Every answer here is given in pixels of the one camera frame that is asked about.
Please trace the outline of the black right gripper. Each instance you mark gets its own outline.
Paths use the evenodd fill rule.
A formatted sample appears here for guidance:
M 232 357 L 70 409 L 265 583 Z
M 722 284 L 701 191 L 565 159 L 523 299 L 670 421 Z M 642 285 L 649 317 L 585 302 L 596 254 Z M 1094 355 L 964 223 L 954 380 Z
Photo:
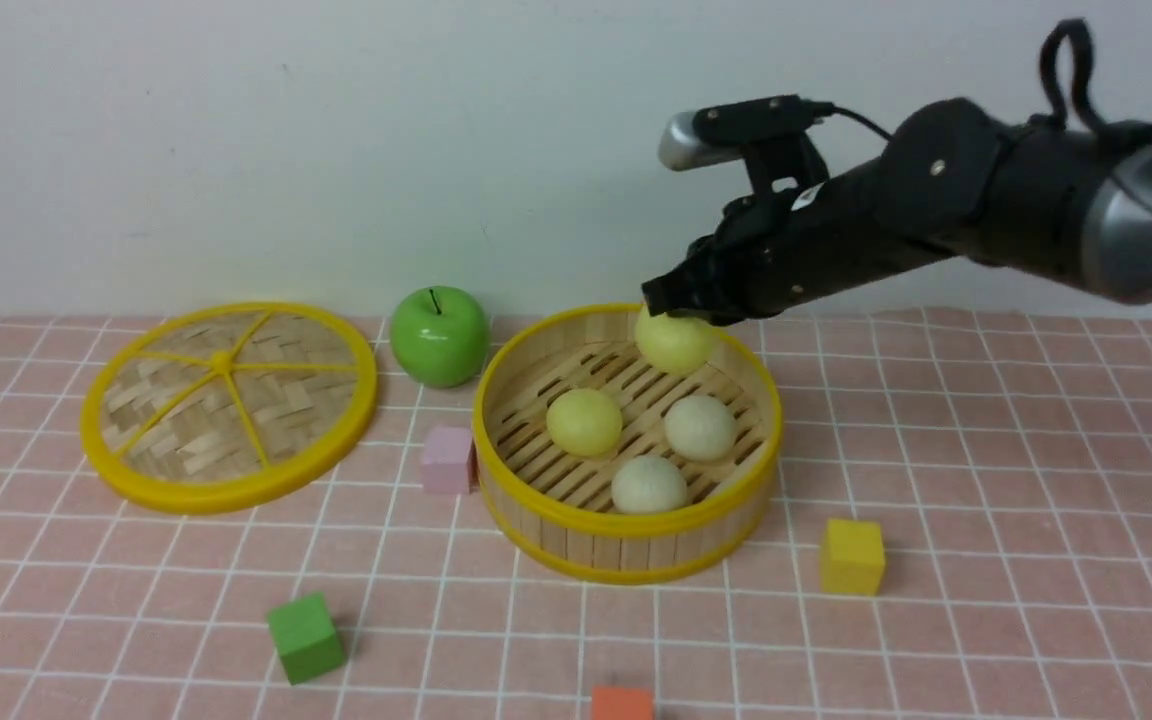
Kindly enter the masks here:
M 964 252 L 1007 145 L 1005 123 L 955 97 L 915 111 L 846 173 L 805 190 L 791 179 L 751 187 L 712 237 L 643 283 L 647 314 L 767 319 Z

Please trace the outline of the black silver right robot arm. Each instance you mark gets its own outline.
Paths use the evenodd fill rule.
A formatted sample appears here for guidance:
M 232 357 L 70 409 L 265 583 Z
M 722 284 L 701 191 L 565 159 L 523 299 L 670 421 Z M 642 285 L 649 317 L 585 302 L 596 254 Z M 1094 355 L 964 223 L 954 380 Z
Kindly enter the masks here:
M 832 176 L 810 131 L 867 118 L 797 94 L 670 118 L 658 146 L 685 172 L 740 161 L 750 190 L 675 268 L 643 283 L 649 314 L 726 327 L 954 259 L 1128 306 L 1152 304 L 1152 128 L 1006 126 L 932 103 L 882 151 Z

